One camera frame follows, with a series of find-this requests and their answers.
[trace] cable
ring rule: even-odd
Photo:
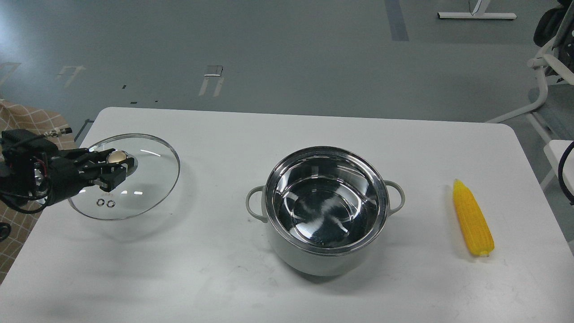
[[[560,188],[566,197],[570,200],[570,205],[574,205],[574,195],[570,192],[570,190],[566,187],[566,183],[564,183],[564,164],[566,163],[566,158],[570,155],[570,152],[574,149],[574,141],[570,143],[568,148],[562,154],[560,158],[560,162],[558,163],[558,183],[560,184]]]
[[[8,199],[6,199],[4,197],[4,195],[0,195],[0,201],[4,202],[4,204],[6,204],[6,206],[8,206],[9,208],[13,209],[16,212],[20,212],[20,213],[24,213],[24,214],[34,214],[34,213],[38,213],[42,210],[44,210],[47,206],[48,206],[48,201],[46,201],[42,206],[40,206],[39,208],[37,208],[36,210],[25,210],[22,209],[20,207],[18,207],[17,205],[15,205],[14,203],[10,202]]]
[[[21,140],[21,141],[15,143],[15,144],[13,144],[12,146],[8,147],[8,149],[14,149],[14,148],[16,148],[16,147],[18,147],[18,146],[27,144],[27,143],[29,143],[30,141],[34,141],[34,140],[37,140],[37,139],[42,139],[42,138],[44,138],[44,137],[46,137],[46,135],[44,135],[44,134],[39,134],[39,135],[37,135],[37,136],[34,136],[34,137],[30,137],[30,138],[28,138],[28,139]]]

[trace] white chair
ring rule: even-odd
[[[532,100],[531,104],[488,120],[487,123],[499,123],[525,114],[546,144],[553,137],[574,140],[574,87],[571,86],[574,85],[574,73],[552,53],[553,49],[562,45],[557,44],[556,39],[558,38],[559,42],[563,41],[564,35],[572,32],[573,19],[574,4],[568,8],[557,36],[542,46],[535,57],[527,62],[528,67],[534,70],[538,84],[538,88],[531,91],[529,96],[533,99],[532,96],[537,95],[537,98]],[[548,86],[545,74],[548,67],[551,67],[567,84]],[[540,183],[542,189],[545,189],[553,178],[554,172],[550,170]]]

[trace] yellow corn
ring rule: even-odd
[[[472,192],[457,179],[452,198],[468,250],[475,256],[488,256],[494,250],[494,240]]]

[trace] black cable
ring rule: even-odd
[[[48,192],[46,192],[45,194],[42,194],[40,196],[25,196],[25,195],[19,195],[19,194],[15,194],[15,193],[10,193],[10,192],[6,192],[6,191],[0,191],[0,194],[2,195],[7,195],[10,197],[17,197],[17,198],[21,198],[21,199],[25,199],[27,201],[35,201],[37,199],[41,199],[41,198],[45,198],[48,196]]]
[[[6,204],[6,206],[13,209],[14,211],[24,213],[24,214],[38,213],[38,212],[44,210],[48,206],[48,201],[46,201],[42,206],[40,206],[36,210],[25,210],[25,209],[18,207],[15,204],[13,204],[12,202],[10,202],[8,199],[6,199],[6,197],[4,197],[4,195],[0,195],[0,201],[4,202],[4,204]]]
[[[34,140],[37,140],[37,139],[42,139],[42,138],[44,138],[44,137],[46,137],[46,135],[39,134],[39,135],[37,135],[37,136],[34,136],[34,137],[30,137],[30,138],[28,138],[28,139],[21,140],[21,141],[15,143],[15,144],[13,144],[12,146],[8,147],[8,149],[14,149],[14,148],[16,148],[16,147],[18,147],[18,146],[27,144],[27,143],[29,143],[30,141],[34,141]]]
[[[566,158],[570,155],[570,152],[574,149],[574,141],[570,143],[568,148],[562,154],[560,158],[560,162],[558,163],[558,183],[560,184],[560,188],[566,197],[570,200],[570,205],[574,205],[574,195],[570,192],[570,190],[566,187],[566,183],[564,183],[564,164],[566,163]]]

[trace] white table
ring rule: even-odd
[[[175,147],[176,188],[120,222],[65,202],[46,209],[0,286],[3,323],[574,318],[574,258],[505,125],[112,107],[84,142],[129,132]],[[243,204],[279,160],[313,145],[357,153],[407,196],[374,242],[379,250],[337,278],[291,270]],[[486,216],[496,245],[488,258],[464,245],[455,178]]]

